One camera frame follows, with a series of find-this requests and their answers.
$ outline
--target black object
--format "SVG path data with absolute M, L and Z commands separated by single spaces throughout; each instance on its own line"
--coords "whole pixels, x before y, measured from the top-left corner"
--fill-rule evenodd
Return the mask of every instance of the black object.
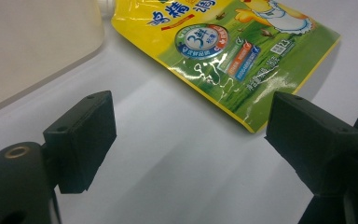
M 0 224 L 61 223 L 54 188 L 88 189 L 116 139 L 110 91 L 89 95 L 44 131 L 46 144 L 0 151 Z
M 358 121 L 275 92 L 266 139 L 314 194 L 300 224 L 358 224 Z

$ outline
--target green and yellow seasoning bag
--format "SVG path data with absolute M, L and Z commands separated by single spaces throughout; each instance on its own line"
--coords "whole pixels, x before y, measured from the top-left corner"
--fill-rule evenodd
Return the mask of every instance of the green and yellow seasoning bag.
M 251 133 L 273 92 L 297 92 L 339 40 L 272 0 L 117 0 L 112 24 Z

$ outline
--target plastic packaging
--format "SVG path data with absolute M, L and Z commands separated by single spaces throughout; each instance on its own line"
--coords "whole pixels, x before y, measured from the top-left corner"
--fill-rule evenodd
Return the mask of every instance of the plastic packaging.
M 339 40 L 269 0 L 117 0 L 112 24 L 251 133 L 273 93 L 297 92 Z
M 97 0 L 0 0 L 0 106 L 103 43 Z

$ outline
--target green grass print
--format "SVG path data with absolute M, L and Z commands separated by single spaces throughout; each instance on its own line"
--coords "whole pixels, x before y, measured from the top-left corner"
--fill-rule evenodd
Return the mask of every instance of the green grass print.
M 339 34 L 319 23 L 315 29 L 304 35 L 281 34 L 273 27 L 256 21 L 236 21 L 234 18 L 237 8 L 245 8 L 245 5 L 240 1 L 234 2 L 225 9 L 226 16 L 221 21 L 205 22 L 224 26 L 228 30 L 230 44 L 223 53 L 211 59 L 187 59 L 176 50 L 173 40 L 172 46 L 162 53 L 159 59 L 257 131 L 268 120 L 273 92 L 295 91 L 338 40 Z M 261 29 L 270 31 L 273 37 L 262 36 Z M 235 42 L 237 36 L 261 48 L 252 69 L 242 82 L 217 69 L 218 62 L 224 53 L 229 51 L 229 46 Z M 295 43 L 284 57 L 269 51 L 282 39 Z M 262 67 L 270 69 L 266 62 L 272 56 L 280 60 L 279 66 L 270 71 L 255 89 L 249 91 L 246 85 Z

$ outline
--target white table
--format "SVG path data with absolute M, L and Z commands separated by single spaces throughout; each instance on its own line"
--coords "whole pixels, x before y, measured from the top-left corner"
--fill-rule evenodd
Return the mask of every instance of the white table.
M 298 93 L 358 117 L 358 1 L 282 0 L 342 34 Z M 64 224 L 297 223 L 312 194 L 264 139 L 203 99 L 105 21 L 98 54 L 0 109 L 0 150 L 42 132 L 81 98 L 113 93 L 117 140 L 89 189 L 58 200 Z

